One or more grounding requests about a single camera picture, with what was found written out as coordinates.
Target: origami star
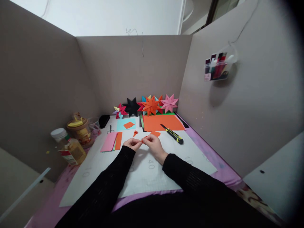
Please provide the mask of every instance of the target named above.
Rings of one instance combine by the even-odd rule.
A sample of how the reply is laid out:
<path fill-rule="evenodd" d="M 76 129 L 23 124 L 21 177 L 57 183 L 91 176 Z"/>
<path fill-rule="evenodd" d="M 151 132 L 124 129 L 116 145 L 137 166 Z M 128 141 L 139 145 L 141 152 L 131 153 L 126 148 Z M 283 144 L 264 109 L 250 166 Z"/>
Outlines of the origami star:
<path fill-rule="evenodd" d="M 127 115 L 125 109 L 126 107 L 123 107 L 121 104 L 119 104 L 118 107 L 114 107 L 115 112 L 113 112 L 113 114 L 116 114 L 116 119 L 118 118 L 123 118 L 123 115 Z"/>
<path fill-rule="evenodd" d="M 173 112 L 173 108 L 177 108 L 177 105 L 175 105 L 177 101 L 178 99 L 174 99 L 174 94 L 171 97 L 166 95 L 166 99 L 162 100 L 164 104 L 162 109 L 165 109 L 165 113 L 167 113 L 167 111 Z"/>
<path fill-rule="evenodd" d="M 137 111 L 142 111 L 145 106 L 141 102 L 137 102 L 137 104 L 139 105 L 139 109 Z"/>
<path fill-rule="evenodd" d="M 146 98 L 144 96 L 142 96 L 142 102 L 146 102 Z M 147 112 L 146 111 L 142 111 L 142 115 L 144 116 Z"/>
<path fill-rule="evenodd" d="M 136 98 L 131 101 L 129 98 L 127 98 L 128 103 L 124 104 L 124 106 L 127 107 L 126 111 L 129 113 L 129 117 L 131 117 L 133 114 L 137 116 L 137 110 L 140 108 L 140 106 L 136 102 Z"/>
<path fill-rule="evenodd" d="M 146 98 L 144 98 L 144 97 L 142 96 L 142 102 L 146 102 L 146 101 L 147 101 Z"/>
<path fill-rule="evenodd" d="M 157 98 L 155 98 L 155 100 L 156 100 L 156 101 L 158 101 L 158 100 L 159 100 L 159 104 L 158 104 L 158 105 L 160 106 L 160 108 L 161 108 L 161 106 L 163 106 L 163 105 L 164 105 L 164 104 L 161 102 L 161 100 L 162 100 L 162 95 L 161 95 L 161 96 L 160 96 L 160 98 L 158 98 L 158 99 L 157 99 Z M 156 110 L 156 113 L 157 113 L 158 111 L 159 111 L 159 113 L 160 113 L 160 114 L 163 114 L 163 112 L 162 112 L 163 110 L 162 110 L 162 109 L 160 109 L 160 110 Z"/>
<path fill-rule="evenodd" d="M 156 115 L 156 110 L 161 109 L 158 106 L 159 101 L 156 101 L 154 96 L 152 97 L 152 99 L 146 98 L 146 102 L 142 102 L 142 104 L 145 106 L 145 108 L 143 109 L 143 111 L 147 111 L 148 112 L 148 116 L 151 113 L 153 113 L 154 115 Z"/>

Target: pink tablecloth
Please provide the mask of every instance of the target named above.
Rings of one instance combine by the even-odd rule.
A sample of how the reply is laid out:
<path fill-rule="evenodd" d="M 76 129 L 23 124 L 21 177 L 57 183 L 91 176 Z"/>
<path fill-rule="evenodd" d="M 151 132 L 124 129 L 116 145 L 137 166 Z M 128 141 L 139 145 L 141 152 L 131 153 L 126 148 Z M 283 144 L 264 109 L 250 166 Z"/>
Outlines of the pink tablecloth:
<path fill-rule="evenodd" d="M 186 129 L 186 133 L 200 148 L 200 150 L 206 155 L 209 161 L 217 168 L 217 172 L 211 176 L 215 179 L 225 183 L 234 191 L 243 187 L 244 183 L 242 179 L 233 171 L 233 169 L 227 165 L 227 163 L 190 127 Z M 50 195 L 46 203 L 40 208 L 40 210 L 31 218 L 27 224 L 27 228 L 54 228 L 63 215 L 70 209 L 69 207 L 59 207 L 60 201 L 67 190 L 73 176 L 75 175 L 78 167 L 68 166 L 61 174 L 56 186 Z M 113 211 L 119 209 L 123 205 L 152 194 L 166 194 L 182 192 L 182 190 L 173 191 L 158 191 L 139 193 L 132 196 L 127 196 L 117 200 Z"/>

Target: person's left hand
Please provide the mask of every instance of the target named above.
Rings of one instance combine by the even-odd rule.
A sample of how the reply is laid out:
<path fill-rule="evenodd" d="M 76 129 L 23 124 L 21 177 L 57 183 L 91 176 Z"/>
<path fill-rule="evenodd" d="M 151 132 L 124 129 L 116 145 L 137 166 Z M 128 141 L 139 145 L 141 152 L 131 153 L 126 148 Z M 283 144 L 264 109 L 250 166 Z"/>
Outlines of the person's left hand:
<path fill-rule="evenodd" d="M 137 151 L 138 148 L 143 144 L 143 142 L 139 139 L 130 138 L 123 143 L 124 146 L 131 148 L 134 151 Z"/>

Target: black origami star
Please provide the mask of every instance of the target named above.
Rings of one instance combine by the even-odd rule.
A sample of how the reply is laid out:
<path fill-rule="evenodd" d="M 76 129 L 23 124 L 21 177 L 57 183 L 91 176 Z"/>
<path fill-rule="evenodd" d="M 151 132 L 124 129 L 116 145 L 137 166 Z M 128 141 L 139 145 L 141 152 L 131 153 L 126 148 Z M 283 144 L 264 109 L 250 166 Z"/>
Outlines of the black origami star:
<path fill-rule="evenodd" d="M 133 114 L 137 116 L 137 110 L 140 108 L 140 106 L 136 103 L 136 98 L 134 98 L 133 101 L 131 101 L 129 98 L 127 99 L 128 103 L 124 104 L 124 106 L 127 106 L 126 112 L 129 113 L 129 117 L 131 117 Z"/>

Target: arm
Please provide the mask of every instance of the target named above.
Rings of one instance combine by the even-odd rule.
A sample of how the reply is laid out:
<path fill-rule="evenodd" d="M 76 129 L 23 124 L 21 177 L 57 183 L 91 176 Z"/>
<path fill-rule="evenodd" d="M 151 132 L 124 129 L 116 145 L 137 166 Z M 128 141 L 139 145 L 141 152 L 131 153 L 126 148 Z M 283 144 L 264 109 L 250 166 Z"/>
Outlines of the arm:
<path fill-rule="evenodd" d="M 117 201 L 132 164 L 135 150 L 141 144 L 139 140 L 135 139 L 126 141 L 115 160 L 101 172 L 56 227 L 93 227 L 103 222 Z"/>
<path fill-rule="evenodd" d="M 163 165 L 165 174 L 188 196 L 202 205 L 203 212 L 215 223 L 235 224 L 254 221 L 256 224 L 275 226 L 224 183 L 193 167 L 175 154 L 166 153 L 157 137 L 149 136 L 143 139 L 143 142 L 150 147 L 155 159 Z"/>

